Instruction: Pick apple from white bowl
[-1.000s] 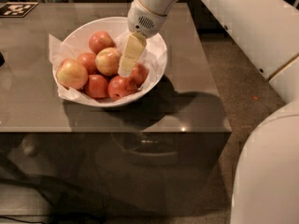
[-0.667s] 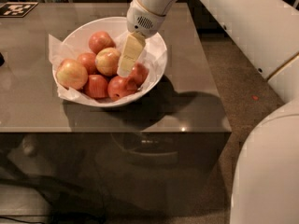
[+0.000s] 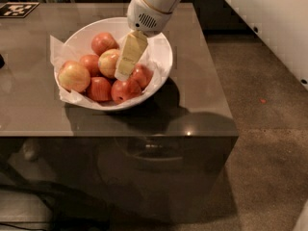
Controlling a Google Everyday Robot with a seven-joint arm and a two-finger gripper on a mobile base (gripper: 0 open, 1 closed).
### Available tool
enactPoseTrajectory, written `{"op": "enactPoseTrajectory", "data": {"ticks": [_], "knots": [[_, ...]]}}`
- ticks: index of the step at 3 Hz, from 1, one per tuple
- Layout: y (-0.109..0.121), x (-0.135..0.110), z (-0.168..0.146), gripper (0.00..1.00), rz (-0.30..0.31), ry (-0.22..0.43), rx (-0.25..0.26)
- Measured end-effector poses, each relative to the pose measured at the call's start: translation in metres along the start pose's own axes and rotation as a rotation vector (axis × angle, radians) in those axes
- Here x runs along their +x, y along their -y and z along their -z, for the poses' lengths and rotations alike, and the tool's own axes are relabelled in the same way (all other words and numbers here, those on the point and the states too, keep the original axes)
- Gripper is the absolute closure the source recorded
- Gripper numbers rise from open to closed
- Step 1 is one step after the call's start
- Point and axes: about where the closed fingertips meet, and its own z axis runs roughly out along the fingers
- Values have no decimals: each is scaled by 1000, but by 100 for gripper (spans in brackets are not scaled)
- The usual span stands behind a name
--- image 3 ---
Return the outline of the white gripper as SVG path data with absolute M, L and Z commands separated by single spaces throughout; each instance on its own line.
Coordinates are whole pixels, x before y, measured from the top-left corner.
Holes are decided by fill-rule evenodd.
M 127 21 L 134 31 L 127 34 L 120 45 L 120 55 L 115 65 L 117 80 L 126 81 L 130 77 L 147 48 L 147 37 L 159 35 L 170 18 L 171 13 L 163 13 L 145 0 L 131 0 Z

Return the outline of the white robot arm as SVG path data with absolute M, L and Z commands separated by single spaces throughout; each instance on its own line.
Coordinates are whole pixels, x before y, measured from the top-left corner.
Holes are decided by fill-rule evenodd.
M 131 30 L 161 33 L 182 0 L 130 0 Z M 308 0 L 224 0 L 308 89 Z

